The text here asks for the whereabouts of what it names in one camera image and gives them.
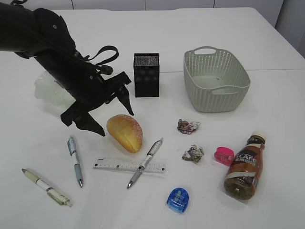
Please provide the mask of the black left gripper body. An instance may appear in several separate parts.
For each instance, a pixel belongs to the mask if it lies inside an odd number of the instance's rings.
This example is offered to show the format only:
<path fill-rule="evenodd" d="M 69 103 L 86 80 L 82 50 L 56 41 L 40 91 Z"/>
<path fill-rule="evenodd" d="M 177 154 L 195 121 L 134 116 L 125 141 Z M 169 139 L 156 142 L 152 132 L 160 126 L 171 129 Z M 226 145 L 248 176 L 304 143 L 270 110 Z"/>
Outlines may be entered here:
<path fill-rule="evenodd" d="M 110 75 L 113 68 L 108 66 L 119 56 L 118 52 L 97 64 L 91 63 L 89 56 L 83 57 L 79 52 L 46 52 L 46 70 L 75 99 L 75 102 L 60 115 L 61 121 L 70 126 L 84 113 L 99 108 L 118 98 L 120 87 L 131 83 L 125 72 L 107 80 L 102 75 Z"/>

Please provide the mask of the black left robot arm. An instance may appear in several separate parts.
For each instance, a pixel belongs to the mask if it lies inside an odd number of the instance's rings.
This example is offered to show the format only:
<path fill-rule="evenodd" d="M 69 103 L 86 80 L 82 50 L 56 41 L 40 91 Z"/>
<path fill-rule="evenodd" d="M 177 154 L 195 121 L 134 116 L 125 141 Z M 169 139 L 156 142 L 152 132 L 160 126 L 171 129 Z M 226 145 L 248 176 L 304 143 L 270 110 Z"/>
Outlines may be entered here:
<path fill-rule="evenodd" d="M 104 135 L 104 129 L 92 118 L 90 111 L 117 98 L 132 114 L 129 92 L 131 80 L 125 72 L 113 75 L 109 62 L 118 58 L 118 49 L 107 45 L 101 52 L 114 55 L 93 64 L 90 56 L 76 49 L 63 17 L 51 10 L 29 10 L 23 1 L 0 5 L 0 49 L 18 56 L 34 58 L 74 99 L 61 114 L 61 121 L 80 130 Z"/>

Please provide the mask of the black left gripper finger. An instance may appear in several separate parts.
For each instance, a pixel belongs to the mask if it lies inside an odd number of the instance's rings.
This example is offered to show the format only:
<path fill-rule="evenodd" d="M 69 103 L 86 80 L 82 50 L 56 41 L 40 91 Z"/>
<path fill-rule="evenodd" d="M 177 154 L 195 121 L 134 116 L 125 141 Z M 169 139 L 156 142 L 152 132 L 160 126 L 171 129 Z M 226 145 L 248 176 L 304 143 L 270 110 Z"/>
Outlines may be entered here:
<path fill-rule="evenodd" d="M 129 92 L 126 89 L 125 86 L 122 86 L 119 88 L 118 90 L 118 100 L 122 103 L 122 105 L 126 108 L 126 110 L 128 111 L 128 113 L 130 115 L 134 115 L 133 111 L 132 111 L 132 107 L 130 104 L 130 96 L 129 96 Z"/>
<path fill-rule="evenodd" d="M 105 136 L 105 131 L 103 127 L 100 126 L 89 113 L 84 113 L 78 116 L 75 119 L 75 124 L 80 130 L 86 130 L 97 133 L 101 136 Z"/>

